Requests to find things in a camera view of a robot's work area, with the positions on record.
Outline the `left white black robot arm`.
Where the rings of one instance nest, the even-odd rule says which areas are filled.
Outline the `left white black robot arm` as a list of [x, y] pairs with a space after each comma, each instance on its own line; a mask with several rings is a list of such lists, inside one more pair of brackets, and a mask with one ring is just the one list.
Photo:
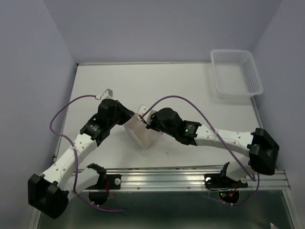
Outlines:
[[92, 163], [79, 175], [79, 164], [110, 135], [116, 125], [129, 121], [134, 112], [119, 101], [103, 99], [98, 111], [80, 130], [64, 154], [41, 175], [28, 180], [28, 203], [52, 219], [67, 208], [69, 200], [88, 187], [109, 189], [106, 169]]

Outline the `white mesh laundry bag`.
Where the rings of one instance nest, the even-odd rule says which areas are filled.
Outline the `white mesh laundry bag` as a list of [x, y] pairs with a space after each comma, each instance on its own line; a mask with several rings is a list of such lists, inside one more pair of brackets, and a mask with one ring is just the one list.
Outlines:
[[147, 129], [146, 124], [139, 115], [135, 114], [123, 125], [128, 136], [142, 148], [149, 147], [154, 141], [163, 135], [152, 129]]

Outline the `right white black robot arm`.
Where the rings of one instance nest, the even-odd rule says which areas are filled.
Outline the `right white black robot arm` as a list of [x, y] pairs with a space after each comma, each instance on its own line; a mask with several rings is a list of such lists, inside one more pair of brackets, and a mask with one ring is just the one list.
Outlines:
[[199, 122], [183, 120], [171, 108], [143, 114], [147, 129], [165, 133], [187, 146], [210, 146], [229, 151], [233, 162], [224, 165], [219, 180], [230, 186], [254, 173], [275, 174], [279, 153], [278, 143], [263, 128], [253, 132], [234, 132], [205, 126]]

